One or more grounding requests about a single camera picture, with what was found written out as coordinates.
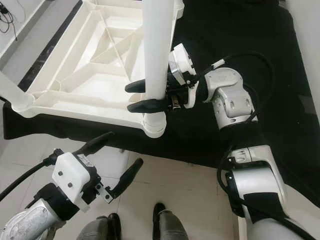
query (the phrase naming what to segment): white cylindrical leg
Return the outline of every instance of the white cylindrical leg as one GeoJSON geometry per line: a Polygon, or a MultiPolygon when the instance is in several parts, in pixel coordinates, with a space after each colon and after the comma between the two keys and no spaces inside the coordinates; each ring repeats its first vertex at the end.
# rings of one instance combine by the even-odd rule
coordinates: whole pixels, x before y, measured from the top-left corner
{"type": "Polygon", "coordinates": [[[34,102],[34,97],[23,92],[6,75],[0,71],[0,96],[11,103],[12,109],[22,111],[34,102]]]}
{"type": "MultiPolygon", "coordinates": [[[[143,33],[146,99],[163,99],[166,94],[174,0],[143,0],[143,33]]],[[[166,128],[164,112],[144,115],[145,133],[160,137],[166,128]]]]}

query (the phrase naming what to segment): cable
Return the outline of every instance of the cable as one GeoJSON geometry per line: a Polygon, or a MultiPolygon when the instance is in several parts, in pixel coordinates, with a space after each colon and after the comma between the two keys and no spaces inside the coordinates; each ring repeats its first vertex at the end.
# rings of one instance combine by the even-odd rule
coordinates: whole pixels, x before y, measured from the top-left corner
{"type": "Polygon", "coordinates": [[[2,14],[2,16],[6,19],[6,21],[4,21],[3,19],[1,19],[0,17],[0,21],[7,24],[6,30],[2,30],[0,29],[0,32],[2,32],[3,34],[5,34],[6,32],[8,32],[9,28],[10,28],[10,24],[9,24],[9,19],[7,18],[6,15],[4,15],[2,12],[0,12],[2,14]]]}
{"type": "Polygon", "coordinates": [[[26,16],[26,10],[25,10],[24,6],[21,4],[21,2],[20,2],[19,0],[16,0],[16,2],[20,5],[20,7],[21,7],[22,10],[23,10],[23,21],[18,21],[17,16],[14,15],[14,14],[12,14],[12,15],[14,16],[15,20],[16,20],[18,23],[23,24],[23,23],[26,21],[26,17],[27,17],[27,16],[26,16]]]}
{"type": "MultiPolygon", "coordinates": [[[[222,66],[223,64],[225,64],[226,61],[228,61],[230,59],[243,57],[243,56],[254,56],[254,57],[257,57],[260,60],[262,60],[266,64],[266,66],[268,67],[268,70],[270,73],[270,79],[271,79],[271,83],[270,83],[271,90],[268,92],[267,96],[262,101],[262,103],[257,107],[257,109],[251,113],[250,117],[248,117],[248,119],[246,121],[243,122],[244,126],[245,126],[246,124],[250,123],[252,121],[252,119],[254,119],[261,112],[261,110],[267,105],[269,99],[273,95],[273,92],[275,89],[275,83],[276,83],[276,72],[275,72],[275,69],[274,69],[274,66],[272,65],[272,63],[263,54],[258,53],[258,52],[245,52],[245,53],[237,53],[237,54],[229,55],[229,56],[219,60],[218,62],[214,63],[212,65],[211,69],[214,70],[214,69],[218,68],[219,66],[222,66]]],[[[266,211],[264,209],[259,209],[255,206],[249,204],[247,201],[240,198],[239,196],[235,196],[229,192],[228,188],[224,185],[224,183],[222,181],[222,169],[223,169],[224,163],[225,163],[229,153],[232,151],[233,148],[234,148],[233,144],[230,144],[227,151],[225,151],[225,153],[223,154],[223,157],[221,158],[221,161],[219,163],[219,166],[218,166],[218,169],[216,172],[217,181],[218,181],[220,187],[223,189],[223,191],[229,197],[231,197],[233,200],[239,202],[240,204],[278,221],[279,223],[281,223],[282,225],[284,225],[285,227],[287,227],[288,229],[290,229],[291,231],[293,231],[294,233],[299,235],[304,240],[316,240],[308,232],[306,232],[304,229],[300,228],[296,224],[292,223],[290,220],[288,220],[282,216],[275,215],[275,214],[273,214],[269,211],[266,211]]]]}
{"type": "Polygon", "coordinates": [[[15,24],[14,24],[14,17],[13,17],[13,15],[12,15],[12,13],[4,6],[4,4],[0,1],[0,7],[1,7],[1,11],[0,11],[0,13],[2,14],[2,16],[5,18],[5,20],[3,20],[3,19],[1,19],[0,18],[0,21],[1,22],[3,22],[3,23],[5,23],[5,24],[7,24],[7,28],[6,28],[6,30],[2,30],[2,29],[0,29],[0,32],[2,32],[2,33],[7,33],[8,32],[8,30],[9,30],[9,28],[10,28],[10,24],[12,24],[12,26],[13,26],[13,33],[14,33],[14,38],[15,38],[15,40],[16,41],[18,41],[18,39],[17,39],[17,33],[16,33],[16,26],[15,26],[15,24]]]}
{"type": "Polygon", "coordinates": [[[20,183],[34,174],[36,171],[44,167],[46,164],[44,162],[39,163],[38,165],[34,166],[27,172],[25,172],[22,176],[20,176],[17,180],[11,183],[2,193],[0,193],[0,202],[9,194],[13,189],[15,189],[20,183]]]}
{"type": "Polygon", "coordinates": [[[3,101],[3,102],[7,101],[7,99],[3,98],[2,96],[0,96],[0,100],[3,101]]]}
{"type": "Polygon", "coordinates": [[[254,95],[255,101],[253,101],[253,102],[255,102],[255,105],[256,105],[255,107],[257,108],[260,105],[260,98],[259,98],[259,94],[257,93],[257,91],[246,82],[243,83],[243,88],[244,88],[244,90],[249,92],[249,94],[251,93],[254,95]]]}

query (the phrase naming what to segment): metal bracket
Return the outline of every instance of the metal bracket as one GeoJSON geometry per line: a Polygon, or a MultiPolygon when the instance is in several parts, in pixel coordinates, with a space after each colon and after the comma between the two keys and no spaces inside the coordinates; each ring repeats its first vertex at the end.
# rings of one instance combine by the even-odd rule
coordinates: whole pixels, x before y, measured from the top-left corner
{"type": "Polygon", "coordinates": [[[103,198],[108,204],[110,204],[113,201],[114,198],[111,195],[111,191],[110,191],[110,187],[109,186],[104,187],[102,185],[102,183],[100,182],[94,188],[98,191],[99,196],[101,198],[103,198]]]}

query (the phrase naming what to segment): black cloth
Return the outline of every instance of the black cloth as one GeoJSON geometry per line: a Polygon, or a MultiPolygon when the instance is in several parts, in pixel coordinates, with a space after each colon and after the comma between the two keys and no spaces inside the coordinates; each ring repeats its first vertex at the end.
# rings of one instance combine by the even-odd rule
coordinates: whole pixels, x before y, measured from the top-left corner
{"type": "MultiPolygon", "coordinates": [[[[299,99],[311,93],[289,12],[279,7],[277,0],[184,0],[184,4],[172,45],[184,44],[197,72],[222,57],[246,51],[260,52],[274,64],[274,95],[259,114],[259,124],[238,136],[238,143],[269,144],[285,183],[320,207],[320,128],[317,116],[306,113],[299,99]]],[[[227,67],[237,70],[255,90],[250,94],[259,105],[270,91],[266,66],[248,56],[231,60],[227,67]]],[[[19,86],[27,90],[36,74],[37,69],[31,69],[19,86]]],[[[140,129],[81,119],[45,114],[26,119],[13,112],[9,103],[4,105],[3,117],[6,139],[47,133],[87,141],[113,131],[116,136],[109,146],[210,167],[218,166],[228,137],[233,135],[230,129],[237,128],[219,131],[210,103],[167,113],[165,133],[158,139],[147,137],[140,129]]]]}

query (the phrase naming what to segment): electrical wire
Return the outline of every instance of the electrical wire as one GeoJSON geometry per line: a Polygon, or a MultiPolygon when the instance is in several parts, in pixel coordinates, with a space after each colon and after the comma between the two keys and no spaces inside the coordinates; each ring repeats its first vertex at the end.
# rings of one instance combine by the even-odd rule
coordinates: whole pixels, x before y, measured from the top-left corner
{"type": "MultiPolygon", "coordinates": [[[[267,96],[262,101],[262,103],[257,107],[257,109],[251,113],[250,117],[248,117],[248,119],[246,121],[243,122],[244,126],[246,126],[248,123],[250,123],[252,121],[252,119],[254,119],[261,112],[261,110],[267,105],[269,99],[273,95],[273,92],[275,89],[275,83],[276,83],[276,73],[275,73],[275,69],[274,69],[274,66],[272,65],[272,63],[263,54],[261,54],[259,52],[245,52],[245,53],[232,54],[232,55],[229,55],[229,56],[223,58],[222,59],[223,61],[219,61],[220,62],[219,65],[221,66],[221,65],[225,64],[225,62],[230,59],[243,57],[243,56],[254,56],[254,57],[257,57],[260,60],[262,60],[266,64],[266,66],[268,67],[268,70],[270,73],[270,79],[271,79],[271,81],[270,81],[271,90],[268,92],[267,96]]],[[[211,67],[211,70],[216,69],[217,67],[218,66],[215,66],[213,64],[211,67]]],[[[233,195],[229,192],[228,188],[225,186],[225,184],[222,181],[222,169],[223,169],[225,161],[228,158],[228,155],[233,150],[233,148],[234,148],[233,144],[230,144],[228,149],[224,152],[224,154],[221,158],[221,161],[218,165],[217,172],[216,172],[217,181],[218,181],[220,187],[223,189],[223,191],[229,197],[231,197],[233,200],[235,200],[236,202],[239,202],[240,204],[242,204],[252,210],[257,211],[257,212],[263,214],[264,216],[270,217],[270,218],[278,221],[279,223],[281,223],[282,225],[284,225],[285,227],[287,227],[288,229],[290,229],[291,231],[293,231],[294,233],[299,235],[304,240],[316,240],[308,232],[306,232],[304,229],[302,229],[301,227],[299,227],[296,224],[294,224],[293,222],[291,222],[289,219],[284,218],[282,216],[275,215],[275,214],[273,214],[269,211],[266,211],[264,209],[257,208],[255,206],[251,205],[250,203],[248,203],[246,200],[240,198],[239,196],[233,195]]]]}
{"type": "MultiPolygon", "coordinates": [[[[3,4],[1,1],[0,1],[0,5],[1,5],[3,8],[5,8],[4,4],[3,4]]],[[[0,29],[0,32],[2,32],[2,33],[4,33],[4,34],[7,33],[8,30],[9,30],[9,28],[10,28],[10,24],[12,24],[13,33],[14,33],[14,38],[15,38],[16,41],[18,41],[18,39],[17,39],[17,33],[16,33],[16,26],[15,26],[15,24],[14,24],[14,17],[13,17],[13,15],[12,15],[12,13],[11,13],[7,8],[6,8],[6,10],[7,10],[7,13],[2,13],[2,12],[0,12],[0,13],[2,14],[2,16],[5,18],[6,21],[3,20],[3,19],[1,19],[1,18],[0,18],[0,21],[3,22],[3,23],[5,23],[5,24],[7,24],[7,28],[6,28],[6,30],[0,29]]]]}
{"type": "Polygon", "coordinates": [[[12,15],[14,16],[15,20],[16,20],[18,23],[23,24],[23,23],[26,21],[26,17],[27,17],[27,15],[26,15],[26,10],[25,10],[24,6],[21,4],[21,2],[20,2],[19,0],[16,0],[16,2],[19,4],[19,6],[20,6],[20,7],[22,8],[22,10],[23,10],[23,21],[18,21],[17,16],[14,15],[14,14],[12,14],[12,15]]]}
{"type": "Polygon", "coordinates": [[[6,30],[2,30],[0,28],[0,32],[2,32],[3,34],[7,33],[9,28],[10,28],[10,24],[9,24],[9,19],[7,18],[6,15],[4,15],[2,12],[0,12],[2,14],[2,16],[5,18],[6,21],[4,21],[1,17],[0,17],[0,21],[7,24],[6,30]]]}
{"type": "Polygon", "coordinates": [[[36,171],[44,167],[46,164],[44,162],[39,163],[38,165],[34,166],[23,175],[21,175],[17,180],[11,183],[2,193],[0,193],[0,202],[9,194],[13,189],[15,189],[20,183],[34,174],[36,171]]]}
{"type": "Polygon", "coordinates": [[[2,96],[0,96],[0,100],[3,102],[6,102],[7,100],[5,98],[3,98],[2,96]]]}

